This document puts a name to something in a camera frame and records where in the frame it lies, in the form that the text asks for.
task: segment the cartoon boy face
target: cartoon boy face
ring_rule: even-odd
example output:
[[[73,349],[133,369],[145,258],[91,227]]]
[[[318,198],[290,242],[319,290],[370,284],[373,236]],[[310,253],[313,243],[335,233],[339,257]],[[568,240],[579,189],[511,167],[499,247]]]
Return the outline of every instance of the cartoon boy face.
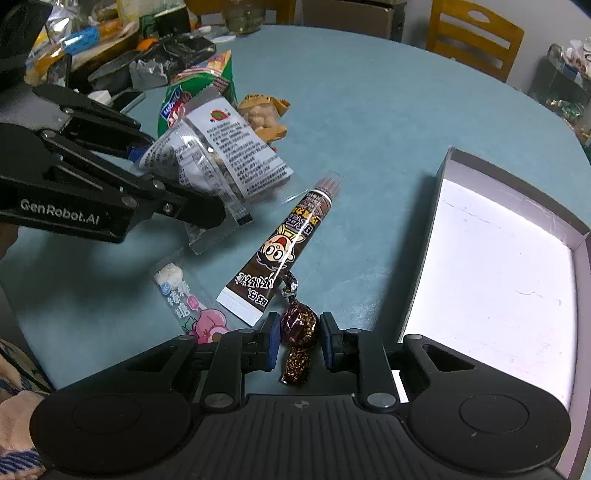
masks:
[[[259,263],[268,268],[278,268],[282,262],[294,261],[293,246],[302,241],[304,238],[301,235],[280,227],[275,235],[262,244],[256,258]]]

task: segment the green snack bag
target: green snack bag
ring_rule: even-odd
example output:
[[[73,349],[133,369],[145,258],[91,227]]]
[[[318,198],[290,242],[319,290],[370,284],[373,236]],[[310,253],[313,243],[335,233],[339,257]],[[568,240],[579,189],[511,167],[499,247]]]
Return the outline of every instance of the green snack bag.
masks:
[[[236,106],[236,90],[232,79],[232,50],[190,67],[172,78],[158,116],[158,136],[172,127],[185,114],[185,104],[204,88],[213,85]]]

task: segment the crosshair logo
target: crosshair logo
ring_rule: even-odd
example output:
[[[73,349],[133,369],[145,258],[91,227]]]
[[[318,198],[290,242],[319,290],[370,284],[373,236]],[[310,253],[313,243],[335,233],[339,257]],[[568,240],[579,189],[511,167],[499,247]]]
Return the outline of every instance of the crosshair logo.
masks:
[[[300,410],[304,410],[304,408],[308,408],[310,406],[310,402],[306,400],[300,400],[294,403],[295,408],[299,408]]]

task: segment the glass jar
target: glass jar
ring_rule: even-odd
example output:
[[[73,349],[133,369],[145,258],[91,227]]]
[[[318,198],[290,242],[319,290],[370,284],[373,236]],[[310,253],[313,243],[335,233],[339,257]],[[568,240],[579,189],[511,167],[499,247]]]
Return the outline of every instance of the glass jar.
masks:
[[[265,21],[265,0],[224,0],[226,28],[236,35],[256,32]]]

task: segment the table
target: table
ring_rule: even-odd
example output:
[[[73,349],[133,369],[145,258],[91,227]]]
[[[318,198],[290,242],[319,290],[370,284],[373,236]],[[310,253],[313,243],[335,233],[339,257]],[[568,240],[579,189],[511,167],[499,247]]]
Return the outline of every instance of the table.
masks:
[[[417,267],[434,176],[453,145],[548,193],[591,223],[591,167],[557,116],[508,85],[435,54],[372,37],[265,26],[226,44],[236,90],[287,98],[279,153],[308,185],[329,169],[341,196],[293,272],[301,301],[341,328],[395,341]],[[132,116],[156,132],[164,91]],[[284,219],[283,205],[188,261],[213,296]],[[121,245],[21,229],[0,282],[56,387],[180,333],[150,268],[186,244],[180,222],[155,216]],[[275,299],[270,310],[281,309]],[[350,374],[313,369],[308,392],[351,391]],[[248,391],[286,391],[278,372],[247,376]]]

